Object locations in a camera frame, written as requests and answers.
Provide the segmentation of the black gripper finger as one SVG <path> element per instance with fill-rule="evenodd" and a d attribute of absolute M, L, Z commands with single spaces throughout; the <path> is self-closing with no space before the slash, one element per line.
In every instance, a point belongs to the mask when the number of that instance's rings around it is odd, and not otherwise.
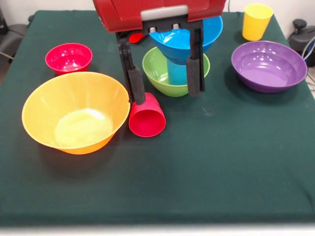
<path fill-rule="evenodd" d="M 190 57 L 186 62 L 189 95 L 198 97 L 205 90 L 203 67 L 203 28 L 190 30 Z"/>

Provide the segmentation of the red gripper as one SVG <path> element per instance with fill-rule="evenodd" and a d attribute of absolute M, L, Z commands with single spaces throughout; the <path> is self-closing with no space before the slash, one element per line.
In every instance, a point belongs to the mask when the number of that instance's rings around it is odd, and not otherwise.
<path fill-rule="evenodd" d="M 222 14 L 224 0 L 94 0 L 96 12 L 108 32 L 116 32 L 120 60 L 131 103 L 146 101 L 142 72 L 133 63 L 129 30 L 141 30 L 143 21 L 187 15 L 188 22 Z"/>

